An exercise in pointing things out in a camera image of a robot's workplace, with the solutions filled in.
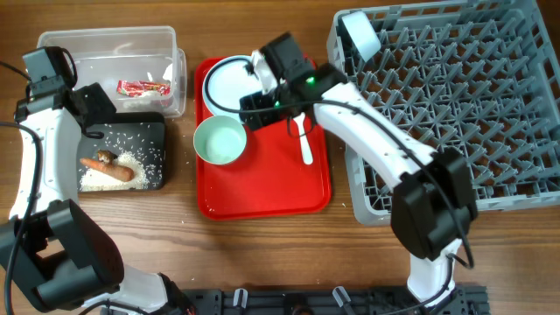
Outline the light blue plate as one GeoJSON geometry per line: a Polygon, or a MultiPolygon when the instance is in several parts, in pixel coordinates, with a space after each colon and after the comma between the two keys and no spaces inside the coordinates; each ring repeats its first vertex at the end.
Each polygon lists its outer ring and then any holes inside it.
{"type": "Polygon", "coordinates": [[[203,101],[213,116],[229,116],[239,123],[242,121],[238,114],[221,110],[215,103],[239,110],[242,97],[262,91],[258,79],[246,69],[250,61],[246,55],[227,57],[211,68],[213,73],[208,80],[203,79],[203,101]]]}

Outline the red snack wrapper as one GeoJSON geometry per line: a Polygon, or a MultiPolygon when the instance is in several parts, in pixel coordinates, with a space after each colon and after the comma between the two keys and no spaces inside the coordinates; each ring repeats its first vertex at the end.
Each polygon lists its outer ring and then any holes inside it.
{"type": "Polygon", "coordinates": [[[165,83],[143,80],[120,80],[117,84],[116,92],[120,95],[126,95],[129,97],[142,97],[152,94],[168,95],[171,92],[171,86],[165,83]]]}

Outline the green bowl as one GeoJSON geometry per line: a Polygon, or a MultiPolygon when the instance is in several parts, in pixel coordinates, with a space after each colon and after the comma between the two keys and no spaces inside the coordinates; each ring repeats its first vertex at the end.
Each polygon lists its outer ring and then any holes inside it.
{"type": "Polygon", "coordinates": [[[193,147],[211,165],[229,165],[245,151],[248,137],[243,125],[232,117],[217,115],[204,120],[193,134],[193,147]]]}

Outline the brown food scrap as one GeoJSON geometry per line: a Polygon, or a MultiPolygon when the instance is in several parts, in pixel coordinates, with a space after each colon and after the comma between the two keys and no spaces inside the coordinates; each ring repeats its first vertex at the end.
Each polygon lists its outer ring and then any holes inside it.
{"type": "Polygon", "coordinates": [[[98,150],[97,158],[104,164],[112,164],[113,161],[118,158],[118,156],[110,150],[98,150]]]}

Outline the white plastic spoon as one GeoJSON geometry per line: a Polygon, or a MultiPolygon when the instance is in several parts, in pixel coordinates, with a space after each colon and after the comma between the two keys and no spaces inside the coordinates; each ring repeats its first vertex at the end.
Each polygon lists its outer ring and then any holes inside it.
{"type": "Polygon", "coordinates": [[[305,113],[302,112],[300,115],[296,116],[294,118],[294,122],[297,125],[297,132],[303,162],[305,165],[311,165],[313,163],[313,155],[305,131],[305,113]]]}

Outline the orange carrot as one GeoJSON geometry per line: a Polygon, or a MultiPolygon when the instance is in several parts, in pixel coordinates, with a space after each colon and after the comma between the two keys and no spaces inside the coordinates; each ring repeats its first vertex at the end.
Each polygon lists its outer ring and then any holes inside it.
{"type": "Polygon", "coordinates": [[[118,164],[104,164],[91,158],[81,158],[80,163],[88,168],[106,174],[111,178],[118,179],[122,182],[130,182],[134,178],[133,170],[126,166],[118,164]]]}

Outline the white rice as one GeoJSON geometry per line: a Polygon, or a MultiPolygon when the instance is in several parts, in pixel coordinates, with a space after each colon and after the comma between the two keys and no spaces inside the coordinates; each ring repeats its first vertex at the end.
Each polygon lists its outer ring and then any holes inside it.
{"type": "Polygon", "coordinates": [[[85,167],[82,192],[141,190],[149,183],[144,166],[130,152],[98,150],[97,158],[83,157],[80,164],[85,167]]]}

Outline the white tissue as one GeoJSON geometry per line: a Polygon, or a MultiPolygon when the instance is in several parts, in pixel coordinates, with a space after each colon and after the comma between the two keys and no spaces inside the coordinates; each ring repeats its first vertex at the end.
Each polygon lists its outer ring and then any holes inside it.
{"type": "Polygon", "coordinates": [[[165,81],[172,81],[173,78],[173,64],[170,64],[164,71],[162,78],[165,81]]]}

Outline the light blue bowl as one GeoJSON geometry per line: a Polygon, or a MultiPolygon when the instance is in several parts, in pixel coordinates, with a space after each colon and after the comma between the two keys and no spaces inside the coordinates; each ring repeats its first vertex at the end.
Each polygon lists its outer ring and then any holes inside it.
{"type": "Polygon", "coordinates": [[[371,60],[381,50],[381,41],[363,11],[345,15],[341,21],[364,61],[371,60]]]}

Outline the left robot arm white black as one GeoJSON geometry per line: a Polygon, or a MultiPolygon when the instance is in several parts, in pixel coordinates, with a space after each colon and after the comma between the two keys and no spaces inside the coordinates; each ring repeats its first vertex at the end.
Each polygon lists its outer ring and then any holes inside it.
{"type": "Polygon", "coordinates": [[[113,240],[79,207],[78,146],[87,127],[116,111],[97,83],[72,90],[32,83],[17,104],[23,140],[20,191],[1,226],[3,301],[16,285],[40,312],[96,307],[136,314],[194,314],[163,274],[127,267],[113,240]]]}

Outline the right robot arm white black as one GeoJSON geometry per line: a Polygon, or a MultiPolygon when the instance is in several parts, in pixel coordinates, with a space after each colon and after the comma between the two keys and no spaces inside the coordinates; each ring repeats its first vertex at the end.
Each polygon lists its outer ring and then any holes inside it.
{"type": "Polygon", "coordinates": [[[307,112],[360,154],[392,194],[390,226],[410,253],[409,292],[428,307],[449,295],[457,252],[478,216],[464,156],[398,128],[335,66],[314,66],[288,32],[254,50],[246,70],[260,90],[241,98],[241,119],[259,129],[307,112]]]}

